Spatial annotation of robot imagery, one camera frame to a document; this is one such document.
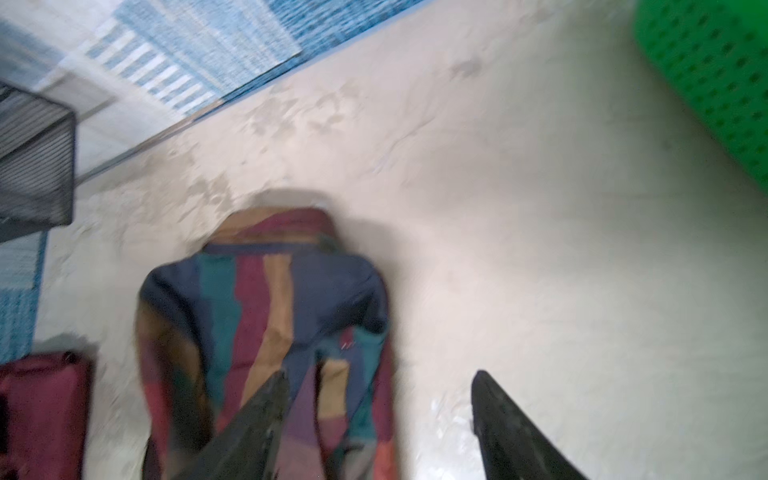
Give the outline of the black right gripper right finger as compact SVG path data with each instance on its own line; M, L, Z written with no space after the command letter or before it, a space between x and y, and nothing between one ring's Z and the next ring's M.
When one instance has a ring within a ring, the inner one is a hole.
M472 380L471 405L488 479L585 480L484 370Z

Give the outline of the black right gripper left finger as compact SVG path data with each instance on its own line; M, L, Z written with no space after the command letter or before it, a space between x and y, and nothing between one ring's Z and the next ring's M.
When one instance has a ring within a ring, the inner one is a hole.
M290 400L284 372L271 375L178 479L274 479Z

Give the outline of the multicolour plaid long sleeve shirt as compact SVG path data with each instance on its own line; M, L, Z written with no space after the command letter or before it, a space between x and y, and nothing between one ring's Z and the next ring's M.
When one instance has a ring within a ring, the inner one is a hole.
M326 211L229 215L197 253L148 274L135 326L144 478L178 475L276 373L290 391L277 478L398 477L387 288Z

